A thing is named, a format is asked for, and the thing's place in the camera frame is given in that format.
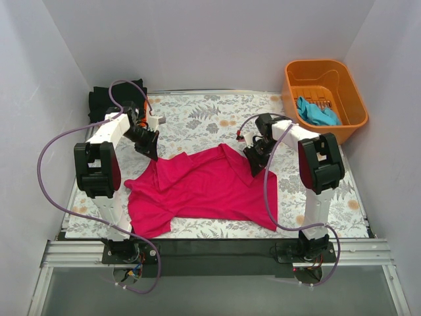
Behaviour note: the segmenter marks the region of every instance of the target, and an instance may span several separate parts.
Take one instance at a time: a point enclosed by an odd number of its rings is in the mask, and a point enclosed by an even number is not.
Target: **orange plastic bin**
[[[297,111],[297,99],[301,96],[320,108],[331,108],[342,125],[315,126],[305,122]],[[333,133],[338,144],[342,144],[368,120],[366,107],[348,68],[339,61],[328,59],[290,62],[285,67],[282,102],[288,117],[312,132]]]

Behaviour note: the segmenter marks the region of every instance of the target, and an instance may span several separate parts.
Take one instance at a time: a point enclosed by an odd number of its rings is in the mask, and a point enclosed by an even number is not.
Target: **pink garment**
[[[171,231],[174,217],[253,221],[270,230],[263,199],[263,176],[253,178],[246,158],[226,144],[200,153],[181,153],[171,160],[152,161],[136,180],[128,211],[136,234],[153,238]],[[278,218],[276,175],[268,177],[269,206]]]

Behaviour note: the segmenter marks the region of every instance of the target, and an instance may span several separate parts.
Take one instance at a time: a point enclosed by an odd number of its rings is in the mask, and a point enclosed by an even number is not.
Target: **blue cloth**
[[[334,126],[341,125],[341,121],[338,119],[335,112],[328,107],[323,110],[313,103],[309,103],[303,97],[299,97],[297,100],[298,114],[307,123],[317,126]]]

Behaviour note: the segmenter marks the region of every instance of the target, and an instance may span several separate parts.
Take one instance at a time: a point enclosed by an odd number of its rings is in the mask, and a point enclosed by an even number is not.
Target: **floral tablecloth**
[[[164,115],[167,123],[160,127],[159,157],[170,159],[185,151],[197,153],[224,142],[241,151],[244,143],[235,140],[241,123],[251,115],[265,112],[283,113],[276,94],[180,94],[149,97],[156,115]],[[255,130],[252,120],[245,130]],[[136,153],[130,140],[123,138],[116,149],[122,180],[137,178],[148,166],[149,159]],[[278,147],[270,170],[278,176],[278,220],[284,226],[298,227],[304,220],[305,188],[299,178],[298,154],[284,144]],[[129,189],[120,189],[124,216]],[[368,237],[350,170],[330,207],[329,223],[343,238]],[[100,217],[96,206],[84,192],[77,191],[73,211]],[[66,238],[101,238],[107,227],[95,221],[71,216]],[[296,232],[272,232],[247,221],[174,218],[171,232],[160,238],[294,238]]]

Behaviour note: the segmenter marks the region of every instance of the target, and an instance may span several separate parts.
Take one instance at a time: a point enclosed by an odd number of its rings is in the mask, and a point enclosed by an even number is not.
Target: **black cloth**
[[[143,87],[142,79],[133,82],[137,84],[143,92],[145,92],[145,94],[147,94],[147,88]],[[112,96],[119,104],[122,104],[125,101],[133,101],[139,109],[139,113],[143,113],[145,98],[133,85],[125,82],[113,86]],[[115,104],[111,101],[108,95],[108,88],[93,87],[93,92],[89,93],[89,117],[91,119],[91,123],[101,122],[104,120],[105,112],[107,112],[109,107],[115,107]]]

